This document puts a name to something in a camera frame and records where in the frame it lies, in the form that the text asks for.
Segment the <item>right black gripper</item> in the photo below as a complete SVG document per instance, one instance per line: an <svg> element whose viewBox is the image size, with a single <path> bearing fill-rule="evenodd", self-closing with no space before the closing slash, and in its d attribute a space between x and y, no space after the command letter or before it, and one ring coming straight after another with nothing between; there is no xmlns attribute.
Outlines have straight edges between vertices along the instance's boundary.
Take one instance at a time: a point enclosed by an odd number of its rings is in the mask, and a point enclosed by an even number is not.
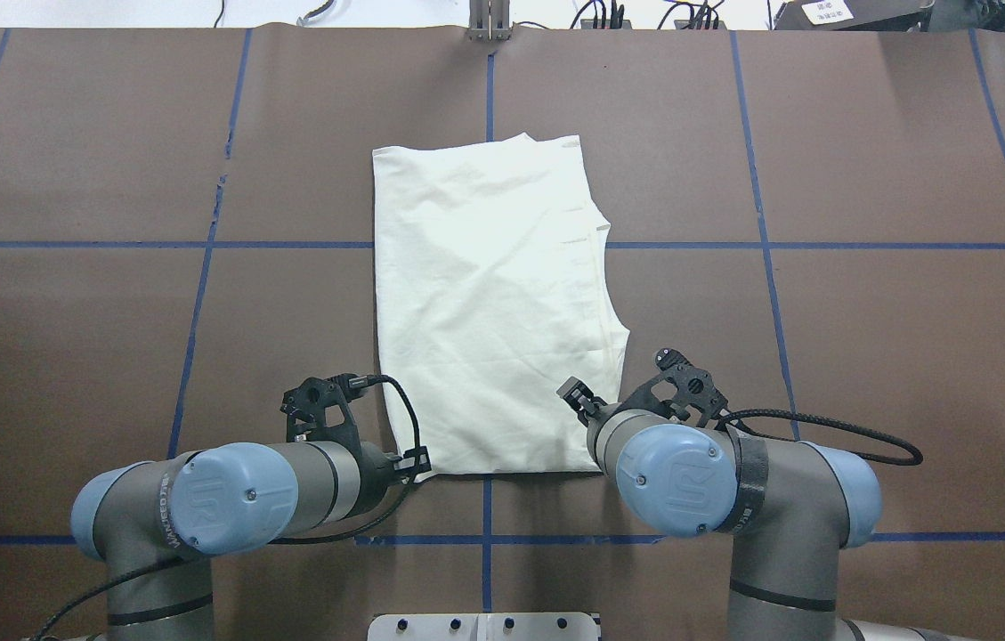
<svg viewBox="0 0 1005 641"><path fill-rule="evenodd" d="M585 443L587 446L598 445L598 438L609 425L619 425L624 419L643 417L644 410L622 409L619 404L608 404L603 398L596 397L583 381L576 377L568 377L555 391L556 396L563 399L571 411L582 415L582 425L585 427Z"/></svg>

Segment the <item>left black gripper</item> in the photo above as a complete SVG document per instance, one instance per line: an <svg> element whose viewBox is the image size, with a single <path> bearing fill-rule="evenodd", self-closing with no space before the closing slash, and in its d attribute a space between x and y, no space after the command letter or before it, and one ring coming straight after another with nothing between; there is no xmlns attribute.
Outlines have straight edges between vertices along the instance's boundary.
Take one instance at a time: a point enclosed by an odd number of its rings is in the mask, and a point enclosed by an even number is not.
<svg viewBox="0 0 1005 641"><path fill-rule="evenodd" d="M360 443L357 458L360 489L351 516L364 515L379 506L388 488L396 483L416 483L432 473L428 447L413 447L402 454L385 453L373 442Z"/></svg>

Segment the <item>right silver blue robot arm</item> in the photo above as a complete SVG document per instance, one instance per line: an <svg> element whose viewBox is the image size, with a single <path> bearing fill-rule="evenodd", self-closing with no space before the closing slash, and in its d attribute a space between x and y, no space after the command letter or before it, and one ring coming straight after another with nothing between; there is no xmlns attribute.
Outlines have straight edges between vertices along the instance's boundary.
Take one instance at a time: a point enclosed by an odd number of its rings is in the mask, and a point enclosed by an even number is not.
<svg viewBox="0 0 1005 641"><path fill-rule="evenodd" d="M839 615L839 555L872 539L883 498L867 458L754 434L705 370L663 369L605 402L578 378L558 394L637 519L670 537L733 536L731 640L944 640L941 630Z"/></svg>

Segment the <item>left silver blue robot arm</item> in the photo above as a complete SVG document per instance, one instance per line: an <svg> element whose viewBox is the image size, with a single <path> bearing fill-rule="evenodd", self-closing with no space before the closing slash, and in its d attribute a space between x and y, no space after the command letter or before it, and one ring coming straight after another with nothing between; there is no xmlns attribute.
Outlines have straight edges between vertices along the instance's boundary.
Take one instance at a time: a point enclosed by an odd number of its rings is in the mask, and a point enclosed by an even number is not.
<svg viewBox="0 0 1005 641"><path fill-rule="evenodd" d="M72 504L79 550L107 565L107 640L212 640L214 557L367 514L430 467L424 446L235 442L96 475Z"/></svg>

